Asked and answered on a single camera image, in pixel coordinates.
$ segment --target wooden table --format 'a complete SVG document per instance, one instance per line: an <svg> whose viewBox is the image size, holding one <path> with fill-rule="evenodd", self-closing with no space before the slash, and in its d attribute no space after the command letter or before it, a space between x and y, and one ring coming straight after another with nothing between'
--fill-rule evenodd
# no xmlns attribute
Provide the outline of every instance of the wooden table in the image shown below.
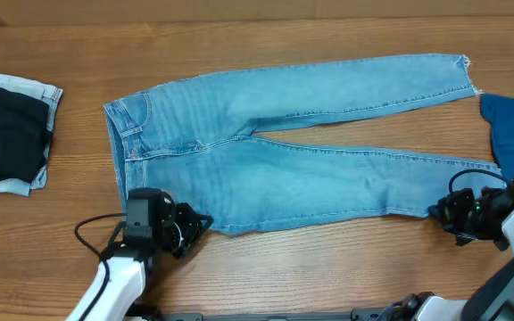
<svg viewBox="0 0 514 321"><path fill-rule="evenodd" d="M72 229L120 211L103 103L219 70L416 53L466 54L479 88L514 95L514 17L0 28L0 73L64 89L46 188L0 194L0 320L62 320L95 276L96 257ZM492 159L476 97L269 136ZM83 234L102 248L115 222ZM433 222L400 217L210 234L187 263L167 260L146 300L211 315L346 311L421 291L466 299L508 257L491 243L456 247Z"/></svg>

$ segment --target jeans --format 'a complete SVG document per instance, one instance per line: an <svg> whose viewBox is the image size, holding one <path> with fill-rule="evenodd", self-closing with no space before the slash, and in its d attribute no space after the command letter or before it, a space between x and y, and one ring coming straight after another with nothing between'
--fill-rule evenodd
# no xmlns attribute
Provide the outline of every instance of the jeans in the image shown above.
<svg viewBox="0 0 514 321"><path fill-rule="evenodd" d="M427 216L463 169L487 161L373 147L299 145L254 133L370 119L475 95L467 57L400 55L184 79L104 106L122 207L157 187L225 234L385 214ZM455 188L504 187L468 174Z"/></svg>
<svg viewBox="0 0 514 321"><path fill-rule="evenodd" d="M8 76L0 74L0 87L14 93L31 96L49 105L49 118L46 123L48 131L53 132L54 115L56 114L59 100L61 99L62 89L55 86L40 83L35 80ZM49 159L51 145L45 148L44 156ZM8 178L0 181L0 193L16 193L22 196L29 196L31 189L45 187L46 166L43 166L37 177L29 184L17 178Z"/></svg>

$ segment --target wire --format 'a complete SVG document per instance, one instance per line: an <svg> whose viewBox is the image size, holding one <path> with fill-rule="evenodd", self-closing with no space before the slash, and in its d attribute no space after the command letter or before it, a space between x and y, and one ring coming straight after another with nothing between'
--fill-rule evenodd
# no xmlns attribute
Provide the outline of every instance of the wire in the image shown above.
<svg viewBox="0 0 514 321"><path fill-rule="evenodd" d="M121 214L121 213L118 213L118 214L106 214L106 215L101 215L101 216L97 216L97 217L94 217L94 218L89 218L89 219L86 219L80 223L78 223L76 226L75 226L75 236L77 236L77 239L83 244L85 245L89 250L91 250L94 254L96 254L96 256L103 262L104 264L104 280L103 280L103 284L100 286L100 289L98 289L98 292L96 293L96 296L95 298L90 302L90 304L88 305L87 309L85 310L85 312L83 312L82 315L80 315L80 319L79 321L84 321L84 319L88 316L88 314L90 313L90 311L93 309L93 307L95 306L95 304L98 302L98 300L100 299L100 296L103 295L103 292L104 292L104 289L106 289L106 285L108 284L108 281L110 279L110 276L111 276L111 270L108 268L108 263L106 262L106 259L104 259L103 257L101 257L100 255L100 251L98 251L94 246L90 245L89 242L85 241L85 239L83 239L80 234L79 234L79 228L81 226L84 226L86 223L90 223L92 221L96 221L98 219L103 219L103 218L115 218L115 217L121 217L123 216L124 214Z"/></svg>
<svg viewBox="0 0 514 321"><path fill-rule="evenodd" d="M499 178L501 181L505 182L508 186L510 186L514 190L514 183L510 179L508 179L506 177L503 177L503 176L501 176L499 174L495 174L493 172L490 172L490 171L484 170L484 169L464 169L461 172L456 173L455 175L453 175L452 179L450 179L450 183L448 185L448 187L450 189L450 193L453 193L453 181L457 177L460 177L461 175L468 174L468 173L481 173L481 174L489 175L491 177Z"/></svg>

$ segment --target denim pants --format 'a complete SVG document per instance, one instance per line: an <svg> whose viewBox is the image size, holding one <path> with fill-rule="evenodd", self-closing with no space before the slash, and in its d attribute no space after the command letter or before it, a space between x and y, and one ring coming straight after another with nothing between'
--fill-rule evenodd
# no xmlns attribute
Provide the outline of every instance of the denim pants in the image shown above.
<svg viewBox="0 0 514 321"><path fill-rule="evenodd" d="M0 74L0 88L14 93L31 96L49 105L49 116L46 122L46 129L53 132L54 115L56 114L62 89L55 86L40 83L35 80L8 76ZM49 159L51 146L45 148L44 156ZM0 193L15 193L22 196L29 196L31 189L43 188L46 185L46 165L37 173L37 177L29 184L17 178L8 178L0 181Z"/></svg>
<svg viewBox="0 0 514 321"><path fill-rule="evenodd" d="M467 57L400 55L237 70L153 87L104 106L122 207L157 187L225 234L350 218L427 216L463 169L487 161L374 147L300 145L254 133L370 119L475 95ZM455 188L504 187L469 174Z"/></svg>

